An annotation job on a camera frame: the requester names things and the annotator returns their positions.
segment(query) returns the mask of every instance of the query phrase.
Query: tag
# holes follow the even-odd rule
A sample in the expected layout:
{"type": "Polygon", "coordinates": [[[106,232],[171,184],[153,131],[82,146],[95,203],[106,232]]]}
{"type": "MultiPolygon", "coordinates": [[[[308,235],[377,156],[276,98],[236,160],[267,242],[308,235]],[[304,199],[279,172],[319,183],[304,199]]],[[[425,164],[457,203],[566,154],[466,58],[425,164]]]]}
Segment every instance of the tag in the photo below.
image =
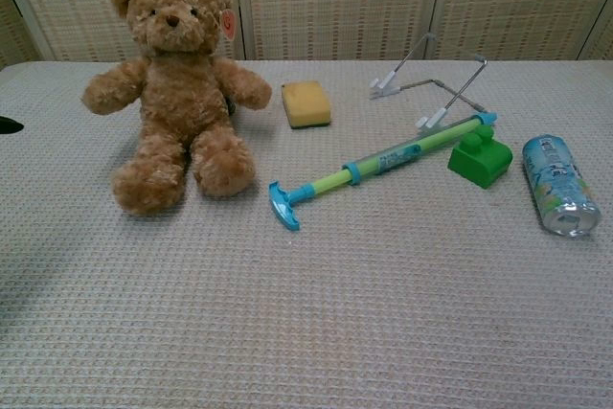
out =
{"type": "Polygon", "coordinates": [[[221,12],[221,30],[228,40],[234,40],[234,36],[237,32],[237,17],[232,10],[224,10],[221,12]]]}

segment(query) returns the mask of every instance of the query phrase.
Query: table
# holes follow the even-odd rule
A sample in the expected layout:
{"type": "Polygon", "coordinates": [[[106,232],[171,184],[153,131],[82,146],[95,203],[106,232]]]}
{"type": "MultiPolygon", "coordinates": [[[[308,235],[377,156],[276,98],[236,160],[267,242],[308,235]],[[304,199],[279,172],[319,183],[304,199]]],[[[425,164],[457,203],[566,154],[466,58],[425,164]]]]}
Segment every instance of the table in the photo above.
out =
{"type": "MultiPolygon", "coordinates": [[[[274,217],[267,186],[321,177],[416,134],[448,100],[422,86],[369,101],[385,61],[260,61],[274,87],[238,133],[258,181],[133,217],[109,177],[134,151],[138,103],[80,104],[108,63],[0,73],[0,407],[610,407],[613,62],[492,62],[466,95],[495,111],[510,170],[484,191],[446,148],[274,217]],[[281,84],[319,80],[332,124],[291,130],[281,84]],[[521,166],[562,136],[603,213],[592,237],[540,226],[521,166]]],[[[410,61],[398,83],[459,88],[474,63],[410,61]]],[[[470,114],[457,102],[448,121],[470,114]]]]}

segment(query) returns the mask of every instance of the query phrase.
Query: sponge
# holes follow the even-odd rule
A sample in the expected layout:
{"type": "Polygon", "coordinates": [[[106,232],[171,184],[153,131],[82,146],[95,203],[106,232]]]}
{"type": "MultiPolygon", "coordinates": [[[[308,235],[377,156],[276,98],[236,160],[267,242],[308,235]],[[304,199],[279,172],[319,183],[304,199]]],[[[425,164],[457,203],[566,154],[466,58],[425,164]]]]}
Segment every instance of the sponge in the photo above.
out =
{"type": "Polygon", "coordinates": [[[282,85],[285,113],[292,128],[328,125],[329,99],[316,80],[295,81],[282,85]]]}

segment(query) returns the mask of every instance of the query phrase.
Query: teddy bear leg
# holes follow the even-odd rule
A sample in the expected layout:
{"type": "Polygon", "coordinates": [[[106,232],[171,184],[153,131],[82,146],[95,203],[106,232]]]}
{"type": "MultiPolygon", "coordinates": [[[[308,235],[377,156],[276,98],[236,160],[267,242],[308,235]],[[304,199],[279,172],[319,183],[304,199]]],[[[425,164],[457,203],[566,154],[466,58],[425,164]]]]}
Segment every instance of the teddy bear leg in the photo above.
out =
{"type": "Polygon", "coordinates": [[[129,213],[145,215],[175,204],[185,189],[185,150],[171,135],[141,137],[136,155],[117,170],[113,193],[129,213]]]}
{"type": "Polygon", "coordinates": [[[216,125],[192,143],[193,175],[209,196],[231,196],[251,184],[255,175],[251,152],[230,126],[216,125]]]}

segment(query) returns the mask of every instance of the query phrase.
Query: brown teddy bear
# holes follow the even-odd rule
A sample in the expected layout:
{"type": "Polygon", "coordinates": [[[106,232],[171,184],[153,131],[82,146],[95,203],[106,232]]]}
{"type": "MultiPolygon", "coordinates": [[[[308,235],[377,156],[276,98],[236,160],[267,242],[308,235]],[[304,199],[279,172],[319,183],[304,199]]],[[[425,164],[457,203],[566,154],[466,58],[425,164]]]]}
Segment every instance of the brown teddy bear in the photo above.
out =
{"type": "Polygon", "coordinates": [[[111,1],[143,55],[95,76],[82,100],[95,114],[105,115],[141,99],[136,155],[113,177],[117,201],[137,215],[176,203],[185,187],[188,153],[205,194],[244,190],[254,179],[255,166],[233,130],[226,98],[262,109],[271,88],[233,60],[213,56],[220,14],[231,0],[111,1]]]}

